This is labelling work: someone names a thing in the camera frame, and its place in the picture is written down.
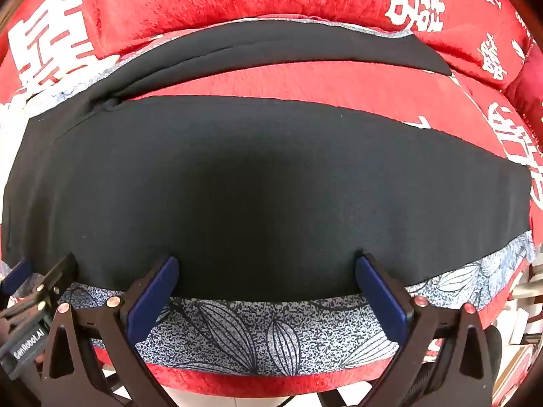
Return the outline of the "black pants with patterned waistband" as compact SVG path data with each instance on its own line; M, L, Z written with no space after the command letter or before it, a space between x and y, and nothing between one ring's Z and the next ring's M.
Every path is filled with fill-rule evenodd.
M179 265L144 358L305 377L397 351L359 254L411 293L484 307L542 239L542 158L490 88L407 32L245 20L129 60L22 128L1 255L88 306Z

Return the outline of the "red sofa cover with characters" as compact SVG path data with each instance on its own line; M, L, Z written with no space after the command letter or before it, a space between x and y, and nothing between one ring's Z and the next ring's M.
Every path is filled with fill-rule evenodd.
M521 0L5 0L1 220L22 128L45 104L80 93L85 84L168 41L245 20L297 20L411 33L439 53L455 75L499 94L542 158L541 34L521 4ZM541 245L542 239L533 258L516 268L488 305L466 302L479 313L493 383L502 354L494 321L513 281L533 262ZM18 291L8 301L1 300L1 311L28 295L47 273L32 268ZM340 386L368 380L372 389L398 351L374 366L355 370L305 377L234 376L160 366L144 358L142 342L135 345L136 351L173 402L174 390L234 398L289 398L314 392L322 404L338 406Z

